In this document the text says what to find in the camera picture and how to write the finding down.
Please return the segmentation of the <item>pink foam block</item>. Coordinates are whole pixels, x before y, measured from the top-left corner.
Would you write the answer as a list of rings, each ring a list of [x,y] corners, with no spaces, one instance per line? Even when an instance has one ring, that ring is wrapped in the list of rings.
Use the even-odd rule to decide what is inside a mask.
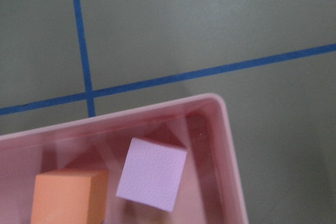
[[[186,157],[184,147],[132,138],[116,196],[172,212]]]

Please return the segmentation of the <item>orange foam block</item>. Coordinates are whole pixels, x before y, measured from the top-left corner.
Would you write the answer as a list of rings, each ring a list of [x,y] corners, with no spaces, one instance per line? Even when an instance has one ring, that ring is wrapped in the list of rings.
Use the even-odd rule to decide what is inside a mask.
[[[107,170],[59,169],[35,178],[31,223],[103,223]]]

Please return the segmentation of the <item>pink plastic bin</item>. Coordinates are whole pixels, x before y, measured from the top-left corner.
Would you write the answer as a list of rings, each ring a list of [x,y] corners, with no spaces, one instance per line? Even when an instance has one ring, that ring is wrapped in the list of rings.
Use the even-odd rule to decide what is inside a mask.
[[[116,196],[131,139],[187,149],[172,212]],[[107,169],[105,223],[247,223],[223,99],[213,93],[1,136],[1,223],[29,223],[37,174]]]

